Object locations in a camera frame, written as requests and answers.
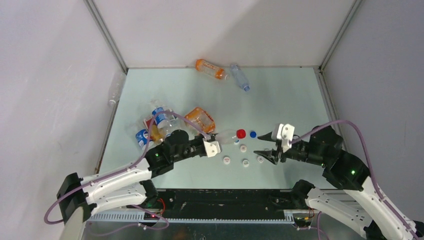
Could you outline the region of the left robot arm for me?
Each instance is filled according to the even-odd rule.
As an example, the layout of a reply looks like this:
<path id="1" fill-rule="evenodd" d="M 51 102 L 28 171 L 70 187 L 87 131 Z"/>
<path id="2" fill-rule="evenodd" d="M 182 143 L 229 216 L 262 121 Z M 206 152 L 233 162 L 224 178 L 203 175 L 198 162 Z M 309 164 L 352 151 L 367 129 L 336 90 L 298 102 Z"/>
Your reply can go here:
<path id="1" fill-rule="evenodd" d="M 174 168 L 174 164 L 194 157 L 214 157 L 222 151 L 217 134 L 197 135 L 193 139 L 184 130 L 176 130 L 161 144 L 147 150 L 135 163 L 103 174 L 80 177 L 76 172 L 65 177 L 56 197 L 67 224 L 80 212 L 79 225 L 91 216 L 111 209 L 143 205 L 153 208 L 158 194 L 152 179 Z"/>

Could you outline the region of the Nongfu Spring red label bottle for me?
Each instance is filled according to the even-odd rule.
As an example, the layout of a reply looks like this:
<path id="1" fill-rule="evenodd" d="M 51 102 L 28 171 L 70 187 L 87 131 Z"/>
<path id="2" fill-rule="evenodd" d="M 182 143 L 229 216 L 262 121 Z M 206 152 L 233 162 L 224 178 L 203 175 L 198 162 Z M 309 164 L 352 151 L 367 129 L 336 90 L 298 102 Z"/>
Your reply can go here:
<path id="1" fill-rule="evenodd" d="M 220 145 L 234 144 L 239 140 L 237 131 L 231 129 L 215 133 L 214 138 Z"/>

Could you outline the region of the Pepsi bottle blue label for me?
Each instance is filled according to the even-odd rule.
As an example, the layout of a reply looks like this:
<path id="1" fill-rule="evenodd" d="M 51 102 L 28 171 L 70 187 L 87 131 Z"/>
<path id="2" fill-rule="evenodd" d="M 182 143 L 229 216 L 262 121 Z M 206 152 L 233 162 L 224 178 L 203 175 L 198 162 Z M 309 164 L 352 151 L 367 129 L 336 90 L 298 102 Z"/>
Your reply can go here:
<path id="1" fill-rule="evenodd" d="M 167 113 L 159 113 L 168 110 L 168 106 L 160 100 L 153 99 L 150 102 L 152 108 L 153 120 L 159 130 L 168 130 L 170 128 L 170 119 Z"/>

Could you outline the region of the red bottle cap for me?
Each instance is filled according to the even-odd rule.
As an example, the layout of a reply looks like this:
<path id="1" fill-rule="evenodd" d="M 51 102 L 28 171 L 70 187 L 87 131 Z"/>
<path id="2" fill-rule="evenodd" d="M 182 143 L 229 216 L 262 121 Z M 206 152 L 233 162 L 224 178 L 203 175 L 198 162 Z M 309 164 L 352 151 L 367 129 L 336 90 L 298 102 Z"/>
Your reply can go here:
<path id="1" fill-rule="evenodd" d="M 238 139 L 244 139 L 247 136 L 247 133 L 244 129 L 238 129 L 236 131 L 236 136 Z"/>

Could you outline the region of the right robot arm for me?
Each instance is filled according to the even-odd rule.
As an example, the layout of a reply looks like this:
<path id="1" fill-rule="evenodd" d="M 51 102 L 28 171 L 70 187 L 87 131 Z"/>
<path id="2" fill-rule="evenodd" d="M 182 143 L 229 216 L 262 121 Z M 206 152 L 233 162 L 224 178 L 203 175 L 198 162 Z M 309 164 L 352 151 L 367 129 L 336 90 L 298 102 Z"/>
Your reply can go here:
<path id="1" fill-rule="evenodd" d="M 287 159 L 323 168 L 323 177 L 336 189 L 352 197 L 354 208 L 326 195 L 306 180 L 299 180 L 290 191 L 297 209 L 318 210 L 348 226 L 367 240 L 417 240 L 424 235 L 424 224 L 411 220 L 394 206 L 379 188 L 368 161 L 343 150 L 343 138 L 329 123 L 314 127 L 305 141 L 295 136 L 290 124 L 278 124 L 259 137 L 274 142 L 275 149 L 258 150 L 257 155 L 274 165 Z"/>

